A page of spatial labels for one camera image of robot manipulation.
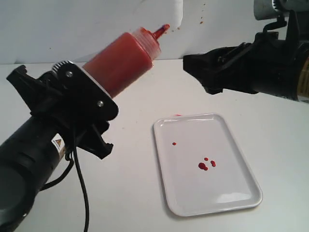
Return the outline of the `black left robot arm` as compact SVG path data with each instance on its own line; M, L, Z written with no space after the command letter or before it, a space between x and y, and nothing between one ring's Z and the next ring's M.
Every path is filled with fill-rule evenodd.
M62 159L81 148L100 159L113 144L102 139L118 106L85 70L66 60L39 78L26 67L7 80L30 109L30 118L0 146L0 229L14 231L30 212L35 197L59 179L49 177Z

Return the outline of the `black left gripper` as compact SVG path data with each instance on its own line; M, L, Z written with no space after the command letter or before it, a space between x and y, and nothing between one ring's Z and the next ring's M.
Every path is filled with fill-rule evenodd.
M78 93L67 88L52 69L35 79L27 74L25 65L15 68L6 78L30 109L38 116L59 126L59 133L69 147L74 145L97 156L108 156L113 144L102 139L109 121L118 115L118 106L112 98L102 101L86 90Z

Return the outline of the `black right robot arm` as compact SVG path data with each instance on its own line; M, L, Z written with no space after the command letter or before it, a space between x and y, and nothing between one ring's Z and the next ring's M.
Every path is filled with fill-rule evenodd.
M229 89L308 103L309 13L278 16L253 43L185 55L183 70L212 95Z

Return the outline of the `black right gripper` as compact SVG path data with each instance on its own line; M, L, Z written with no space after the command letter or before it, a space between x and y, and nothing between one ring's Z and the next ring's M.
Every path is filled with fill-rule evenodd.
M213 49L183 57L183 70L200 80L211 95L224 89L272 96L302 94L302 12L299 9L254 10L257 20L275 18L256 34L254 43ZM221 73L233 65L250 46L249 75Z

